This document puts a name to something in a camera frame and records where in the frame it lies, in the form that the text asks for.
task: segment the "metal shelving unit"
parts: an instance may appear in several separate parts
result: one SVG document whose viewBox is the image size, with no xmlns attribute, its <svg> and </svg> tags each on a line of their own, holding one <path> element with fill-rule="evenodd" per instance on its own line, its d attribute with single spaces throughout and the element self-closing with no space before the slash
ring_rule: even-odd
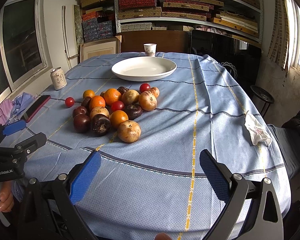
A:
<svg viewBox="0 0 300 240">
<path fill-rule="evenodd" d="M 257 41 L 261 44 L 262 41 L 262 33 L 263 33 L 263 0 L 259 0 L 260 2 L 260 9 L 254 7 L 253 5 L 250 5 L 244 1 L 241 0 L 219 0 L 225 3 L 225 7 L 230 6 L 232 8 L 238 8 L 239 10 L 242 11 L 249 11 L 254 15 L 259 15 L 259 38 L 256 38 L 252 35 L 249 35 L 247 33 L 238 31 L 236 29 L 216 24 L 216 23 L 211 23 L 211 22 L 205 22 L 205 21 L 199 21 L 199 20 L 192 20 L 192 19 L 187 19 L 187 18 L 174 18 L 174 17 L 140 17 L 140 18 L 130 18 L 130 19 L 124 19 L 124 20 L 118 20 L 118 12 L 119 12 L 119 5 L 118 5 L 118 0 L 115 1 L 115 16 L 116 16 L 116 28 L 117 32 L 121 31 L 121 23 L 132 23 L 132 22 L 140 22 L 140 21 L 174 21 L 174 22 L 183 22 L 183 23 L 192 23 L 192 24 L 202 24 L 202 25 L 207 25 L 215 28 L 219 28 L 222 30 L 226 30 L 232 33 L 236 33 L 238 35 L 247 37 L 251 40 Z"/>
</svg>

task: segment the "oval plate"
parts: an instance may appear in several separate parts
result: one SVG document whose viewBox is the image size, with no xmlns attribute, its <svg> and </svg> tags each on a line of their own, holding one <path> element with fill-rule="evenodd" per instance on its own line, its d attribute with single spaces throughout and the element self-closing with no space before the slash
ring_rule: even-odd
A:
<svg viewBox="0 0 300 240">
<path fill-rule="evenodd" d="M 133 57 L 114 64 L 111 70 L 121 79 L 152 81 L 165 78 L 176 69 L 173 61 L 162 57 Z"/>
</svg>

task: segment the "paper cup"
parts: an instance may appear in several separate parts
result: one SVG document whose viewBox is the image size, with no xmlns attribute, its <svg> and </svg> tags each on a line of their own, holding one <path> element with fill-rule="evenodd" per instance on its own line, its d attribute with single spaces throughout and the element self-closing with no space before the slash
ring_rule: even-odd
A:
<svg viewBox="0 0 300 240">
<path fill-rule="evenodd" d="M 145 53 L 147 57 L 155 57 L 155 48 L 157 47 L 157 44 L 147 43 L 143 44 L 143 46 L 145 46 Z"/>
</svg>

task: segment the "stool leg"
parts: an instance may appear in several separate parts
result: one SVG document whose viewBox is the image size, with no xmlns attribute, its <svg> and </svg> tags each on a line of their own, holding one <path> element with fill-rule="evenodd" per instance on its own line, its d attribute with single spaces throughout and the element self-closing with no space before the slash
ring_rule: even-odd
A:
<svg viewBox="0 0 300 240">
<path fill-rule="evenodd" d="M 265 110 L 265 113 L 263 114 L 263 116 L 262 116 L 262 117 L 265 117 L 265 115 L 266 115 L 266 112 L 268 111 L 269 107 L 270 107 L 270 104 L 268 104 L 268 107 L 267 107 L 267 109 Z"/>
<path fill-rule="evenodd" d="M 262 115 L 262 112 L 263 112 L 263 110 L 266 108 L 266 103 L 267 102 L 265 102 L 265 104 L 263 105 L 263 108 L 262 108 L 262 110 L 260 111 L 260 114 Z"/>
</svg>

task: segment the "pile of fruit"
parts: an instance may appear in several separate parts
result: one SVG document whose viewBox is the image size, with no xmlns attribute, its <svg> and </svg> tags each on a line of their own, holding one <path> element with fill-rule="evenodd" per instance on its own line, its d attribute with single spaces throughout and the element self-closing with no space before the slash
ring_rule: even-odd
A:
<svg viewBox="0 0 300 240">
<path fill-rule="evenodd" d="M 86 90 L 81 106 L 72 112 L 74 129 L 79 133 L 91 129 L 100 137 L 113 128 L 122 141 L 135 142 L 141 135 L 141 128 L 133 120 L 140 117 L 143 110 L 152 111 L 157 107 L 159 93 L 157 87 L 151 88 L 147 83 L 140 86 L 140 91 L 125 87 L 110 88 L 100 96 L 96 96 L 93 90 Z M 66 106 L 73 105 L 74 99 L 67 98 Z"/>
</svg>

